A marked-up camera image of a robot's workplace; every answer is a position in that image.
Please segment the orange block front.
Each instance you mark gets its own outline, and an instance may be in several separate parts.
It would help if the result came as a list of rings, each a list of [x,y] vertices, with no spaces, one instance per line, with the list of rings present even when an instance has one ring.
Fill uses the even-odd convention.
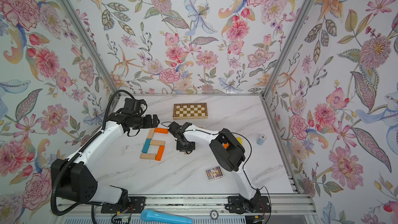
[[[164,153],[164,150],[165,150],[165,146],[164,145],[159,146],[158,152],[157,152],[156,157],[155,157],[156,161],[161,161],[163,153]]]

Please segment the teal wooden block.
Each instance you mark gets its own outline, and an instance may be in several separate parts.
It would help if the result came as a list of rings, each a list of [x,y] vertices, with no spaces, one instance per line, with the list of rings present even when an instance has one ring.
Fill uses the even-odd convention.
[[[146,139],[145,144],[142,149],[142,153],[147,153],[150,147],[151,139]]]

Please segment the yellow block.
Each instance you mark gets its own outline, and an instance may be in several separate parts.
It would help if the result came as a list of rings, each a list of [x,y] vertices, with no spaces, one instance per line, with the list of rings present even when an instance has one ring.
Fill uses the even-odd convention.
[[[236,138],[238,140],[238,142],[243,145],[242,139],[241,138]]]

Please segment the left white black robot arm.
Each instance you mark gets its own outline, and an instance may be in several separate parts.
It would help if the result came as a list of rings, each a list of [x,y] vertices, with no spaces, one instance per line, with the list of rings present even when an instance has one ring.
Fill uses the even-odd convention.
[[[54,215],[65,215],[81,204],[107,204],[121,210],[132,205],[126,189],[100,184],[92,170],[118,138],[131,130],[159,125],[157,115],[147,115],[146,109],[145,100],[126,98],[123,108],[113,113],[106,110],[101,128],[82,147],[52,163],[50,207]]]

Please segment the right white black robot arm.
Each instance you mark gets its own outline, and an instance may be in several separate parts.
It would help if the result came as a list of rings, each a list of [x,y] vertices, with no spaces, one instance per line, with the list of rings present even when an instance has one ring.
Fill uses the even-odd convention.
[[[205,130],[188,122],[183,125],[172,122],[168,131],[175,138],[178,151],[190,153],[195,150],[196,144],[208,146],[219,166],[232,174],[239,195],[228,197],[225,209],[229,213],[266,211],[267,197],[262,197],[261,190],[251,184],[245,168],[245,149],[231,131],[225,128],[220,131]]]

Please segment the wooden chessboard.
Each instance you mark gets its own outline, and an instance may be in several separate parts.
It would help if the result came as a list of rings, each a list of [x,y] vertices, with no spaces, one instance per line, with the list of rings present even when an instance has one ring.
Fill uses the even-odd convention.
[[[173,119],[206,119],[208,110],[206,103],[174,104]]]

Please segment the playing card box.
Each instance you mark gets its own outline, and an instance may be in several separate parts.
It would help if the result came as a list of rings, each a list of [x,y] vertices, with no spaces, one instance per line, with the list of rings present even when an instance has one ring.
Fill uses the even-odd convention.
[[[224,177],[222,168],[220,166],[212,167],[205,170],[208,181],[213,181]]]

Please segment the small round gauge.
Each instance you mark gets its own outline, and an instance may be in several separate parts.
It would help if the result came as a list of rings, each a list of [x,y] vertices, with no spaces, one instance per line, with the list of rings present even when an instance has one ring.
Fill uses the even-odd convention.
[[[212,211],[210,212],[210,217],[211,217],[211,219],[213,219],[213,220],[217,220],[218,217],[219,217],[219,214],[218,214],[218,212],[217,212],[216,210],[212,210]]]

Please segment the blue microphone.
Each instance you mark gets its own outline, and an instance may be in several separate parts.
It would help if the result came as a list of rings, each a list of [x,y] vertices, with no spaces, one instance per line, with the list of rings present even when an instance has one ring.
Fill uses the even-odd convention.
[[[192,219],[159,213],[150,209],[141,212],[141,220],[144,222],[160,222],[166,224],[193,224]]]

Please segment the small blue white cup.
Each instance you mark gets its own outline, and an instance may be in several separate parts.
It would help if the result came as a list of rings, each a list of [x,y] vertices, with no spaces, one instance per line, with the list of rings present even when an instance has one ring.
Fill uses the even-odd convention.
[[[261,146],[265,143],[265,141],[266,141],[266,136],[264,134],[260,134],[257,138],[256,143]]]

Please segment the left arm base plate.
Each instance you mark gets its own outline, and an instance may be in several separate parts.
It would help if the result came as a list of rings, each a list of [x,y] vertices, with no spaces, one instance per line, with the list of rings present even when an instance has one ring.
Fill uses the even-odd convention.
[[[101,208],[101,214],[116,214],[126,210],[128,214],[140,214],[146,203],[146,197],[129,196],[129,199],[122,199],[121,202],[110,204],[105,203]]]

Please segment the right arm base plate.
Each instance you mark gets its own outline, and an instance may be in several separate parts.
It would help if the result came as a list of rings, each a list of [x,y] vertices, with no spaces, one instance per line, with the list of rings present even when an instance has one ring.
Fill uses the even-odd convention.
[[[228,203],[224,207],[233,214],[262,214],[271,212],[271,204],[267,196],[261,196],[258,200],[249,201],[242,196],[229,196]]]

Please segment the aluminium front rail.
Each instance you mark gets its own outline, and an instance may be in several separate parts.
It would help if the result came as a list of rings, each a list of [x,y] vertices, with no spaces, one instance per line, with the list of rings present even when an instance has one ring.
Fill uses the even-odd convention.
[[[131,213],[146,209],[170,214],[206,215],[211,211],[240,215],[315,215],[316,208],[308,195],[262,194],[254,207],[239,195],[130,195]]]

